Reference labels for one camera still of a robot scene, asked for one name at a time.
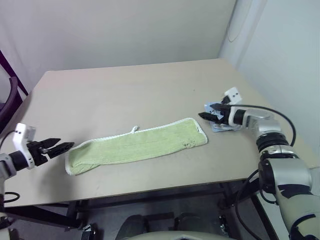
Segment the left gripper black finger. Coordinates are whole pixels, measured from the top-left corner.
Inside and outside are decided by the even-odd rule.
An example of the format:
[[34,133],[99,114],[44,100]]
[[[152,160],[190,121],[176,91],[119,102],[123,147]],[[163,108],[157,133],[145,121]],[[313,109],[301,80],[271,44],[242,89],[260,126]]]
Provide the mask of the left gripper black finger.
[[41,141],[42,148],[48,149],[55,146],[61,139],[60,138],[47,138]]
[[50,148],[47,152],[47,155],[53,159],[59,155],[62,155],[66,152],[68,152],[73,146],[74,146],[74,142],[63,142],[53,148]]

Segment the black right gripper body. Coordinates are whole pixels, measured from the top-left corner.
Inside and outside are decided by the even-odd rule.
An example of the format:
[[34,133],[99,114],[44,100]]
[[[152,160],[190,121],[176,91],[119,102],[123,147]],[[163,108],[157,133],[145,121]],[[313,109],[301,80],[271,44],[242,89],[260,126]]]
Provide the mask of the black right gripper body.
[[[230,102],[231,102],[230,97],[229,96],[225,96],[222,99],[221,104],[229,105]],[[230,111],[220,111],[220,114],[222,115],[222,118],[220,119],[221,123],[219,123],[219,124],[225,124],[225,125],[229,124],[230,112],[231,112],[231,107],[230,107]]]

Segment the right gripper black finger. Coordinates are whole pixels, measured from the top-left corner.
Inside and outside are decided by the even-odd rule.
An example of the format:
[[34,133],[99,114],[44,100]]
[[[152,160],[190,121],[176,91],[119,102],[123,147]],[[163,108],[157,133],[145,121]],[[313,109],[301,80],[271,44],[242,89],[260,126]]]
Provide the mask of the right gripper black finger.
[[221,123],[221,120],[214,114],[209,112],[201,112],[198,114],[202,119],[213,122],[213,123]]
[[215,110],[215,111],[219,111],[219,112],[227,112],[230,111],[231,106],[228,104],[222,104],[222,103],[214,103],[211,104],[210,107]]

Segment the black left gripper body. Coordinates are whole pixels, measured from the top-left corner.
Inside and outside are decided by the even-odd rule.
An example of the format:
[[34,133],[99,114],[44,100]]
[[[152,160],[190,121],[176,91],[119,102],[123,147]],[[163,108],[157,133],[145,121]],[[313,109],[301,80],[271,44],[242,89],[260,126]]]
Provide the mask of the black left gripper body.
[[32,141],[27,143],[26,146],[33,158],[35,166],[39,167],[40,165],[48,162],[47,157],[44,156],[41,151],[41,149],[46,148],[42,141]]

